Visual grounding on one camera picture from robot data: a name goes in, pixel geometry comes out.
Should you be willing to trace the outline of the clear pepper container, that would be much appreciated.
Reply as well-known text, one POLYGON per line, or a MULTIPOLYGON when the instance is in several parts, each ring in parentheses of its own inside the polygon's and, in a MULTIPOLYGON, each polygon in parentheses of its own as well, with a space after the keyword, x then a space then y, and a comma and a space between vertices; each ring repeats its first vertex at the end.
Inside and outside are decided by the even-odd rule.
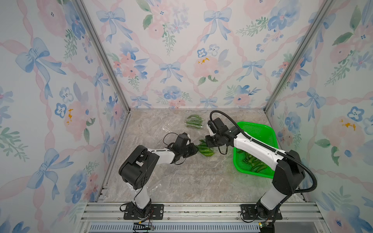
POLYGON ((196 129, 202 129, 205 125, 205 119, 199 115, 190 115, 185 119, 185 125, 196 129))
POLYGON ((161 124, 161 139, 165 139, 165 141, 176 140, 177 136, 184 131, 181 128, 178 128, 177 125, 169 124, 169 123, 162 123, 161 124))
POLYGON ((200 143, 199 145, 197 145, 197 148, 200 154, 205 157, 212 157, 215 154, 214 150, 207 146, 207 143, 204 139, 200 139, 199 142, 200 143))

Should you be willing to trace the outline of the bright green plastic basket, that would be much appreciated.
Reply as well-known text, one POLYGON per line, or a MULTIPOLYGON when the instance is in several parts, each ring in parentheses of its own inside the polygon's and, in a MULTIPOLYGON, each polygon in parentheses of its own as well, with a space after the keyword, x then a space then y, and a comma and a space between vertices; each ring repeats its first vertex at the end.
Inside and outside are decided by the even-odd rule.
MULTIPOLYGON (((256 139, 257 141, 260 141, 263 144, 266 144, 270 147, 276 149, 278 148, 275 131, 271 127, 263 124, 250 123, 244 121, 238 122, 238 125, 242 130, 248 133, 252 139, 256 139)), ((261 145, 257 145, 252 141, 249 142, 249 145, 246 145, 247 142, 247 138, 244 137, 239 142, 239 148, 234 148, 233 162, 236 169, 241 173, 272 179, 274 177, 275 171, 273 171, 272 169, 272 160, 270 158, 272 153, 270 152, 270 150, 261 145), (268 166, 268 168, 261 173, 243 171, 237 165, 237 150, 243 150, 253 155, 257 159, 264 162, 268 166)))

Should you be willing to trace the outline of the green peppers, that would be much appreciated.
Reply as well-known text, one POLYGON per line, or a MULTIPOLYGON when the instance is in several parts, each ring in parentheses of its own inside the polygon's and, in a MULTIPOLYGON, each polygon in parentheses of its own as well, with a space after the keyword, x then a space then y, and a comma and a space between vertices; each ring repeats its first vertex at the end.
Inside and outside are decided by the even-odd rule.
POLYGON ((268 168, 264 162, 243 150, 237 150, 236 156, 237 165, 243 171, 261 173, 268 168))

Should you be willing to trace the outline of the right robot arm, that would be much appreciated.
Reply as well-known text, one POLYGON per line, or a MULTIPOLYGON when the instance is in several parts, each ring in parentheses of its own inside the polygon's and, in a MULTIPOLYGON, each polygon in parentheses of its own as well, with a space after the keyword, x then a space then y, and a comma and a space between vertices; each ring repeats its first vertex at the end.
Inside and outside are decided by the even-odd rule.
POLYGON ((218 117, 207 123, 210 135, 206 136, 208 147, 231 146, 256 157, 275 173, 271 188, 256 204, 256 214, 261 219, 269 218, 273 210, 291 197, 305 177, 299 155, 293 150, 278 150, 244 132, 238 125, 228 128, 218 117))

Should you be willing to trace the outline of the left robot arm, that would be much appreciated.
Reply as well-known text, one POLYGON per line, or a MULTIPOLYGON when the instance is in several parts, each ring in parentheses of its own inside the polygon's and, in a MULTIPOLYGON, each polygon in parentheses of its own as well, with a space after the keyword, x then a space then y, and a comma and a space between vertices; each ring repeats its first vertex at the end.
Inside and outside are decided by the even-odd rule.
POLYGON ((187 159, 198 152, 187 133, 178 134, 174 142, 163 149, 149 149, 137 146, 125 162, 119 167, 119 176, 132 193, 132 206, 141 213, 148 213, 151 198, 146 184, 155 167, 161 164, 181 165, 180 159, 187 159))

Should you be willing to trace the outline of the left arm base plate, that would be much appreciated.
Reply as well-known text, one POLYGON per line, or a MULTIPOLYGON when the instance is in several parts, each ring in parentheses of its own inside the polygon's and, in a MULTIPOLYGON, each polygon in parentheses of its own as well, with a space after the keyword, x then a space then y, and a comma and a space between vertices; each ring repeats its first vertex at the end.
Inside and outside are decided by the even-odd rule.
POLYGON ((124 220, 162 220, 164 215, 163 204, 148 204, 144 209, 139 209, 134 203, 127 203, 123 210, 122 206, 119 208, 123 212, 124 220))

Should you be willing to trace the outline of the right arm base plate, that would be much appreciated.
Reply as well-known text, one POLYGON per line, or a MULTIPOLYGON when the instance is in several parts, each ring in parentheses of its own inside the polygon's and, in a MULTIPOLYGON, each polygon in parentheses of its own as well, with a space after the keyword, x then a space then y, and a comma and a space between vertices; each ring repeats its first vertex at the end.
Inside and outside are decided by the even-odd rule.
POLYGON ((280 206, 277 205, 273 210, 267 210, 264 206, 258 206, 257 204, 241 204, 241 218, 244 221, 282 220, 280 206))

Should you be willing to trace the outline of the aluminium front rail frame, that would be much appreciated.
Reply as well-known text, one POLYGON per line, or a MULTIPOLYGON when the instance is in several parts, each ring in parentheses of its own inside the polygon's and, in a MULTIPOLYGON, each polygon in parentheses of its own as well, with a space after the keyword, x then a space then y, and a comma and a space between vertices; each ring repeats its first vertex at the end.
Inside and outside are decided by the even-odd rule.
POLYGON ((272 220, 245 220, 241 203, 163 203, 145 222, 125 219, 120 203, 90 203, 78 233, 329 233, 315 203, 285 203, 272 220))

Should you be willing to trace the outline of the left aluminium corner post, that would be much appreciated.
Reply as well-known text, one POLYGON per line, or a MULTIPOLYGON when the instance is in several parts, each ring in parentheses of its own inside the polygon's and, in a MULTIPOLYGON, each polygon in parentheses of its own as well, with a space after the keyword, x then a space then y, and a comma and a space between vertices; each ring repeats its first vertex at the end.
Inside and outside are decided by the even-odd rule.
POLYGON ((92 20, 89 16, 89 13, 88 13, 88 11, 85 7, 84 2, 81 1, 81 0, 73 0, 72 3, 74 5, 74 7, 76 8, 77 13, 81 17, 83 25, 87 29, 87 33, 91 38, 92 44, 93 44, 93 46, 94 46, 94 48, 95 48, 95 50, 98 54, 98 57, 102 61, 103 67, 105 68, 106 72, 108 73, 109 79, 111 80, 111 82, 114 86, 114 89, 119 96, 120 103, 123 105, 123 107, 125 109, 125 112, 127 114, 129 114, 130 113, 130 107, 129 107, 129 105, 128 105, 126 99, 125 99, 124 93, 123 93, 123 91, 122 91, 122 89, 119 85, 119 81, 117 80, 117 78, 114 74, 113 68, 111 67, 111 65, 109 63, 109 59, 108 59, 108 57, 105 53, 104 47, 103 47, 103 45, 100 41, 99 35, 98 35, 98 33, 97 33, 93 23, 92 23, 92 20))

